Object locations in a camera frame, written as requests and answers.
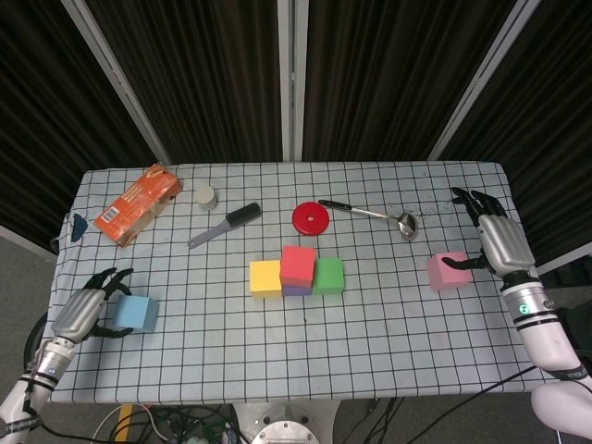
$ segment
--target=cardboard box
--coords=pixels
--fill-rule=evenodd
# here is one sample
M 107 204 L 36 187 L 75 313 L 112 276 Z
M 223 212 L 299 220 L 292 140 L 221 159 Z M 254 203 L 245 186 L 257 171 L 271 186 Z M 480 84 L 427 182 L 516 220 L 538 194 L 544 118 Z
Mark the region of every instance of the cardboard box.
M 94 225 L 127 247 L 180 191 L 175 175 L 152 165 L 94 220 Z

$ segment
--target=black handle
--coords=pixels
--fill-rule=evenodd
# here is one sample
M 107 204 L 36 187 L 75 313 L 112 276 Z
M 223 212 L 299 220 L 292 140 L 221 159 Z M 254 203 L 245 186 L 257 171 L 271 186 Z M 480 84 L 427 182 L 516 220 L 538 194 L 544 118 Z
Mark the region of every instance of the black handle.
M 333 201 L 318 201 L 321 205 L 326 206 L 327 208 L 334 208 L 336 210 L 343 210 L 343 211 L 351 211 L 352 206 L 348 203 L 339 203 Z
M 249 203 L 247 206 L 243 206 L 232 213 L 226 215 L 226 220 L 230 224 L 231 228 L 235 228 L 239 225 L 246 224 L 247 222 L 259 217 L 261 215 L 261 207 L 258 203 Z

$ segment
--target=robotic arm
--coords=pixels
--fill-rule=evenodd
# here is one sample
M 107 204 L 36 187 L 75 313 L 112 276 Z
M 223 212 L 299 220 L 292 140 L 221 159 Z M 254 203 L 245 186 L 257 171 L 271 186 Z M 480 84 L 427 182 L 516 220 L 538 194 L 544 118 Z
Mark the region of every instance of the robotic arm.
M 560 382 L 542 384 L 532 393 L 536 416 L 545 425 L 592 439 L 592 378 L 575 354 L 554 303 L 543 285 L 528 272 L 535 264 L 526 238 L 506 216 L 500 202 L 479 191 L 453 188 L 452 201 L 464 204 L 483 246 L 479 257 L 463 262 L 443 259 L 456 269 L 489 268 L 503 279 L 505 301 L 528 357 L 534 365 Z
M 91 277 L 82 290 L 70 297 L 52 324 L 55 338 L 46 341 L 36 352 L 0 406 L 0 418 L 6 423 L 4 435 L 0 437 L 2 444 L 23 444 L 29 432 L 40 424 L 39 413 L 74 358 L 76 345 L 90 336 L 123 338 L 133 330 L 113 331 L 97 325 L 105 301 L 115 290 L 130 294 L 121 279 L 133 271 L 131 268 L 115 274 L 103 287 L 107 277 L 116 271 L 109 268 Z

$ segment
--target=red lid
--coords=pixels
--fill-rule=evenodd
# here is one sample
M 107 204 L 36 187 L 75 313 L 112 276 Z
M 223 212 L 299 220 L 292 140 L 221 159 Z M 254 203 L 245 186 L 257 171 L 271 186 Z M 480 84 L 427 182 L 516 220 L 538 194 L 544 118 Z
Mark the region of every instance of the red lid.
M 292 225 L 304 236 L 318 236 L 329 226 L 329 213 L 320 203 L 301 203 L 294 208 Z

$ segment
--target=foam block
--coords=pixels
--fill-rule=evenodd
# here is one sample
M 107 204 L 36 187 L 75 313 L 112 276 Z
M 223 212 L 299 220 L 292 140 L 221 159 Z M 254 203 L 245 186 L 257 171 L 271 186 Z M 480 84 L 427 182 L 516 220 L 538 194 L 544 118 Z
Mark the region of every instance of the foam block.
M 310 287 L 296 287 L 295 285 L 282 285 L 281 294 L 283 296 L 310 296 L 313 289 Z
M 427 274 L 429 285 L 434 290 L 456 289 L 473 280 L 470 270 L 455 270 L 442 262 L 443 257 L 449 257 L 455 261 L 466 261 L 466 253 L 438 253 L 427 260 Z
M 323 257 L 314 264 L 313 294 L 338 294 L 345 289 L 343 262 L 338 257 Z
M 146 296 L 120 294 L 117 298 L 113 324 L 117 328 L 137 328 L 154 331 L 158 302 Z
M 281 252 L 279 279 L 282 285 L 312 287 L 315 272 L 315 249 L 287 245 Z
M 253 261 L 249 266 L 249 288 L 254 298 L 280 298 L 279 261 Z

